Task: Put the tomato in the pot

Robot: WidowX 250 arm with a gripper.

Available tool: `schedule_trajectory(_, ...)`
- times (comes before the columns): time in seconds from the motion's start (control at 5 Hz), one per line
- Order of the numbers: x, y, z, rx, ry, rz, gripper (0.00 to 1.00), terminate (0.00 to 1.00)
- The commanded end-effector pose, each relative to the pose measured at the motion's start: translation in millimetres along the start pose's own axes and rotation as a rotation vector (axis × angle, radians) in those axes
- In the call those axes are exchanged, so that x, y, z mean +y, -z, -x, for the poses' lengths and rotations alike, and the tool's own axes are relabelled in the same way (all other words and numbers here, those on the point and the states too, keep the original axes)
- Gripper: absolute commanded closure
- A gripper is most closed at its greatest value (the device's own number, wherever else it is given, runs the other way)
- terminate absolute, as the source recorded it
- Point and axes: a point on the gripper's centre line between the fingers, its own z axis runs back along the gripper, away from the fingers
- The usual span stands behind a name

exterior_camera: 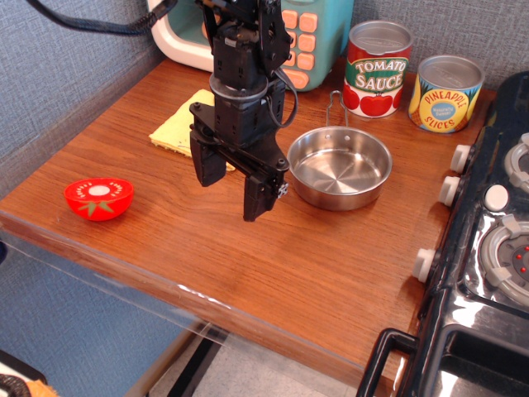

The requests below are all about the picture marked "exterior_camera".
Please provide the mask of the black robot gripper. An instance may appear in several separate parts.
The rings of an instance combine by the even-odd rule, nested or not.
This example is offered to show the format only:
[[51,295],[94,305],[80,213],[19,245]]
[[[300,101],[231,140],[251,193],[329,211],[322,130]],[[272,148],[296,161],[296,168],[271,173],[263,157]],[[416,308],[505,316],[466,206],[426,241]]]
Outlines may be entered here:
[[246,175],[243,219],[254,222],[271,211],[288,192],[284,174],[288,161],[279,149],[276,134],[283,122],[284,75],[260,76],[253,88],[240,90],[212,76],[212,106],[194,103],[190,149],[197,179],[202,187],[226,176],[232,165]]

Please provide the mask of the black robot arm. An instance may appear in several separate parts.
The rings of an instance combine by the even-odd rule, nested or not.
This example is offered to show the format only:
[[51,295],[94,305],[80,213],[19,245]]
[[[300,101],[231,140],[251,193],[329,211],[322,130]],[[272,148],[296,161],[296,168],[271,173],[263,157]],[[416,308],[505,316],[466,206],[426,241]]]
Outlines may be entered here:
[[204,187],[234,166],[245,175],[243,218],[253,222],[271,210],[288,186],[289,162],[276,135],[297,112],[284,116],[286,89],[293,83],[282,70],[293,38],[279,1],[201,1],[213,56],[209,80],[212,106],[193,103],[190,148]]

